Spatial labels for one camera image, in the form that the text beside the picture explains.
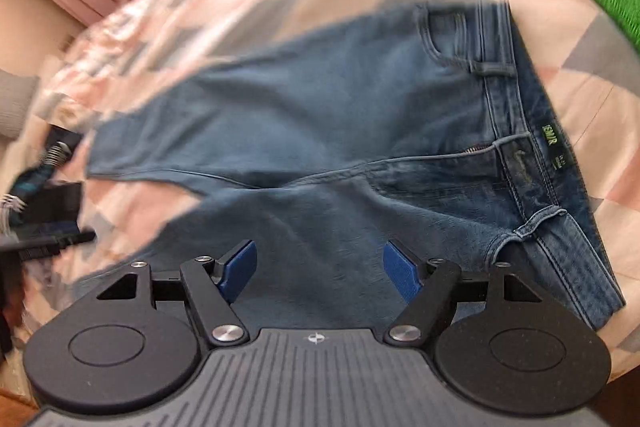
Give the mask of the blue denim jeans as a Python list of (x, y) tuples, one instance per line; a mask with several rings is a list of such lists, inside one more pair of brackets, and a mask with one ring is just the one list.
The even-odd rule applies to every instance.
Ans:
[(509, 263), (594, 329), (624, 305), (503, 2), (401, 6), (201, 70), (102, 124), (87, 174), (200, 196), (140, 249), (154, 269), (253, 241), (234, 304), (252, 332), (384, 329), (404, 305), (392, 239)]

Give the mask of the black folded trousers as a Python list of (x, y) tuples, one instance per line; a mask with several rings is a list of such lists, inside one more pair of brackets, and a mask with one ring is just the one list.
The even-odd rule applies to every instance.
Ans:
[(1, 260), (25, 262), (57, 256), (92, 243), (93, 229), (78, 225), (81, 183), (47, 184), (28, 201), (6, 194), (1, 201)]

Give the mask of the teal striped dark garment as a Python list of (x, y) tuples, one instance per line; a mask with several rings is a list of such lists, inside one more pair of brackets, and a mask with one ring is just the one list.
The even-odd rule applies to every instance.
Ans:
[(23, 212), (51, 180), (55, 170), (69, 162), (84, 135), (51, 124), (44, 150), (34, 167), (20, 173), (1, 197), (1, 233), (21, 224)]

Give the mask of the grey sweater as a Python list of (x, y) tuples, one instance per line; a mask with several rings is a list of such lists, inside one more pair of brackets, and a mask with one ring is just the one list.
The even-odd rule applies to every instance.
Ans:
[(39, 87), (38, 76), (0, 74), (0, 134), (15, 140), (21, 133), (32, 100)]

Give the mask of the pink grey patterned bedsheet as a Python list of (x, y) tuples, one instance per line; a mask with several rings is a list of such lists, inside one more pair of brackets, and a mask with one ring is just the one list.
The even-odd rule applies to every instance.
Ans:
[[(413, 1), (132, 0), (43, 65), (1, 183), (40, 156), (51, 124), (90, 133), (200, 67)], [(625, 308), (601, 335), (614, 377), (639, 364), (639, 55), (592, 0), (506, 0), (573, 145)]]

